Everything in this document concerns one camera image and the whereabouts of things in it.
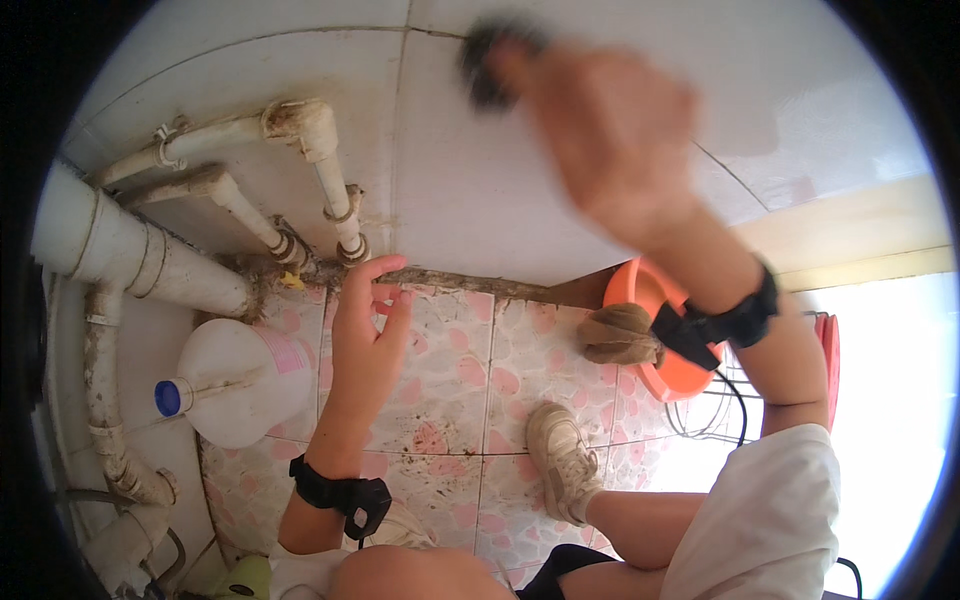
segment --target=blue bottle cap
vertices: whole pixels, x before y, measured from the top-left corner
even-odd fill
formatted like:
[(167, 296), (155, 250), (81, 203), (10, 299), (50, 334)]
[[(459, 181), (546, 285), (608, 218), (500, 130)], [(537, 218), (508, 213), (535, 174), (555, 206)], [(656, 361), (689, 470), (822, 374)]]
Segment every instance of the blue bottle cap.
[(180, 390), (173, 381), (160, 381), (154, 387), (156, 409), (164, 417), (173, 417), (180, 411)]

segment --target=person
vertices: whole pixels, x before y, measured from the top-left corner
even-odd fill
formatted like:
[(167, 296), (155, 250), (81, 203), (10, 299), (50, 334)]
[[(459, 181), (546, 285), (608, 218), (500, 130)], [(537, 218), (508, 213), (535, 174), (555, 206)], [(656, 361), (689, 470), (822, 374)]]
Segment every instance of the person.
[[(697, 99), (689, 87), (629, 50), (575, 42), (554, 43), (535, 57), (502, 42), (488, 66), (532, 117), (587, 218), (654, 261), (707, 314), (724, 313), (758, 290), (758, 260), (691, 191), (687, 152)], [(372, 281), (404, 264), (401, 256), (382, 256), (344, 282), (332, 389), (305, 455), (326, 478), (359, 476), (367, 428), (397, 381), (411, 297)], [(519, 598), (821, 597), (837, 558), (831, 525), (839, 505), (825, 359), (795, 302), (780, 294), (778, 308), (768, 334), (737, 351), (764, 398), (761, 439), (730, 454), (708, 494), (605, 491), (570, 413), (548, 404), (531, 416), (527, 444), (549, 514), (594, 526), (623, 561), (558, 546)], [(382, 334), (372, 312), (388, 315)], [(271, 557), (272, 597), (512, 597), (480, 560), (434, 547), (403, 507), (392, 508), (380, 529), (376, 545), (341, 550), (343, 516), (294, 492)]]

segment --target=black shorts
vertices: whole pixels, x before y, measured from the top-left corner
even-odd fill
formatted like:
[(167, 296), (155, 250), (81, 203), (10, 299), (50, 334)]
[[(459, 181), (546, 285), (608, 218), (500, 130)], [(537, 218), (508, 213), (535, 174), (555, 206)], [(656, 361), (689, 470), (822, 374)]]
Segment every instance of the black shorts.
[(524, 589), (518, 589), (520, 600), (564, 600), (560, 590), (560, 578), (570, 571), (597, 563), (609, 563), (614, 559), (602, 552), (574, 543), (563, 543), (550, 551), (546, 563)]

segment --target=black wrist strap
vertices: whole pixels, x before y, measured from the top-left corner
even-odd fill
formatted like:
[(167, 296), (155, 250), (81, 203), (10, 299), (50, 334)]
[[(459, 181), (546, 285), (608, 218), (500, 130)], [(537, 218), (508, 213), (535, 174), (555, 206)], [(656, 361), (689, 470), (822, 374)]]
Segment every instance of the black wrist strap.
[(778, 314), (777, 283), (767, 266), (762, 262), (760, 266), (760, 288), (725, 313), (708, 315), (688, 300), (681, 316), (669, 302), (664, 302), (650, 327), (654, 335), (665, 346), (708, 371), (719, 367), (720, 361), (707, 344), (728, 340), (737, 348), (756, 344), (767, 335), (770, 317)]
[(393, 499), (382, 479), (327, 479), (303, 461), (305, 454), (290, 461), (290, 476), (297, 481), (297, 495), (310, 506), (337, 509), (347, 521), (344, 533), (361, 540), (376, 531), (390, 510)]

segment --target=white plastic jug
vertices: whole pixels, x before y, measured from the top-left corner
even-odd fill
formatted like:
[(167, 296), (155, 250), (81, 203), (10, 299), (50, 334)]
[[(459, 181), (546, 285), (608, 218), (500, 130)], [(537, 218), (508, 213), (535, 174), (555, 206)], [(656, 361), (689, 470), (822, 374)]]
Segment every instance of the white plastic jug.
[(208, 321), (190, 334), (177, 377), (156, 384), (156, 408), (185, 413), (220, 447), (253, 444), (306, 406), (313, 368), (303, 344), (267, 327)]

